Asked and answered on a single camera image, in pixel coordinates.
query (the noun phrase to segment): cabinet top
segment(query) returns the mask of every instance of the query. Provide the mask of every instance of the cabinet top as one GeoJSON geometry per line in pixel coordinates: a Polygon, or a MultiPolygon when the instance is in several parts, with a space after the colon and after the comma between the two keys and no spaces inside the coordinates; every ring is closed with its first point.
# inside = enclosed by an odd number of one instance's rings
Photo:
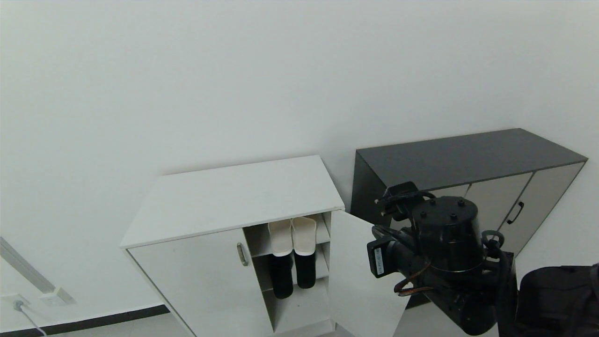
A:
{"type": "Polygon", "coordinates": [[[344,209],[320,156],[158,178],[121,248],[344,209]]]}
{"type": "Polygon", "coordinates": [[[523,129],[359,149],[386,186],[413,181],[437,189],[586,161],[523,129]]]}

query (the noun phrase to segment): wall socket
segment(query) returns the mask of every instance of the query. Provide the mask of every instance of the wall socket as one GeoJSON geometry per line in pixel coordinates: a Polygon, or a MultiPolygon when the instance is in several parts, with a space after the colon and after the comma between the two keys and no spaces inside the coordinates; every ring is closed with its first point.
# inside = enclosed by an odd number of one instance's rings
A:
{"type": "Polygon", "coordinates": [[[63,306],[76,303],[63,288],[56,288],[52,293],[43,294],[40,296],[40,300],[47,306],[63,306]]]}

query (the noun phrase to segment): black cabinet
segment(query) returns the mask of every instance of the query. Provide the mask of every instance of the black cabinet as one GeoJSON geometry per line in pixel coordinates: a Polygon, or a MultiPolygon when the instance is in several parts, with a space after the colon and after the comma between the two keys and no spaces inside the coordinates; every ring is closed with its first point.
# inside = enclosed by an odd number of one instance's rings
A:
{"type": "Polygon", "coordinates": [[[350,211],[373,224],[409,225],[382,216],[374,200],[412,181],[475,202],[481,230],[504,233],[503,249],[518,254],[587,160],[523,129],[358,149],[350,211]]]}

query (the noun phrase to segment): black bag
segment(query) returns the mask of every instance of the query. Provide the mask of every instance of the black bag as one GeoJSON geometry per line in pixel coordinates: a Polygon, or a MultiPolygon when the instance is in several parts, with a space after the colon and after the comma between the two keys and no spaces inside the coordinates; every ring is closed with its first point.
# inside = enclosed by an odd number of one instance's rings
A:
{"type": "Polygon", "coordinates": [[[526,274],[516,322],[526,337],[598,337],[599,263],[545,267],[526,274]]]}

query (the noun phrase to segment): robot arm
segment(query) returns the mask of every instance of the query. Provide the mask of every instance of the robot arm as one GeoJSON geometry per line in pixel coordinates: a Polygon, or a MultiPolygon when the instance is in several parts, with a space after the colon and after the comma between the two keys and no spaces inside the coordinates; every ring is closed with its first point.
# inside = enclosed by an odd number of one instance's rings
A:
{"type": "Polygon", "coordinates": [[[498,323],[500,336],[515,336],[514,254],[500,249],[501,233],[480,232],[474,203],[437,198],[411,182],[389,188],[376,202],[385,215],[407,218],[411,226],[373,227],[376,240],[367,248],[375,277],[402,273],[406,279],[395,286],[397,295],[424,294],[469,335],[481,335],[498,323]],[[413,287],[405,288],[408,283],[413,287]]]}

